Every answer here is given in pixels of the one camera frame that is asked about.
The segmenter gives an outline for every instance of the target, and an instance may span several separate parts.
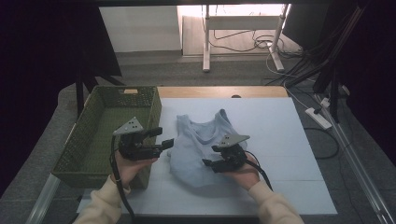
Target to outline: white board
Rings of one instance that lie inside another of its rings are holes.
[[[223,108],[236,131],[250,135],[247,150],[256,155],[275,192],[283,194],[301,215],[337,214],[291,98],[162,98],[162,105],[163,134],[157,136],[157,143],[177,137],[177,115],[208,122]],[[128,196],[136,214],[256,216],[256,204],[244,189],[234,184],[186,187],[170,173],[169,160],[163,152],[152,165],[148,188],[134,189]],[[89,202],[90,192],[86,189],[78,212]]]

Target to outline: beige sleeve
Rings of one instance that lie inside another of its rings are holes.
[[[265,183],[257,183],[248,194],[259,206],[259,219],[262,223],[304,223],[291,204],[281,194],[273,193]]]
[[[107,178],[99,190],[91,192],[91,202],[79,213],[75,223],[116,223],[121,216],[121,198],[116,184]]]

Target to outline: garment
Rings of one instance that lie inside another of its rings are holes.
[[[273,193],[264,182],[254,185],[248,194],[259,207],[259,219],[262,223],[304,223],[288,201],[282,195]],[[91,193],[91,198],[92,201],[81,211],[75,223],[116,223],[119,220],[121,199],[117,186],[110,177],[101,189]]]
[[[171,174],[184,184],[201,188],[205,186],[233,183],[230,177],[215,174],[202,159],[223,160],[212,146],[217,145],[225,134],[237,134],[224,109],[209,122],[191,121],[188,115],[177,116],[178,136],[169,150]],[[247,143],[239,143],[246,149]]]

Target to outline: gray tank top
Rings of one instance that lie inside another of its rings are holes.
[[[212,146],[217,145],[225,134],[237,134],[224,109],[205,123],[193,122],[188,115],[177,116],[177,130],[178,136],[168,153],[172,175],[194,188],[232,182],[227,176],[215,174],[202,162],[202,159],[222,160]],[[247,148],[246,142],[239,145]]]

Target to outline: green basket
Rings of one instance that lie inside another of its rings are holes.
[[[156,87],[95,87],[52,173],[71,188],[101,188],[112,173],[109,156],[113,132],[133,117],[145,130],[156,128],[161,109]],[[154,145],[155,137],[147,138],[144,144]],[[148,186],[150,168],[136,175],[132,188]]]

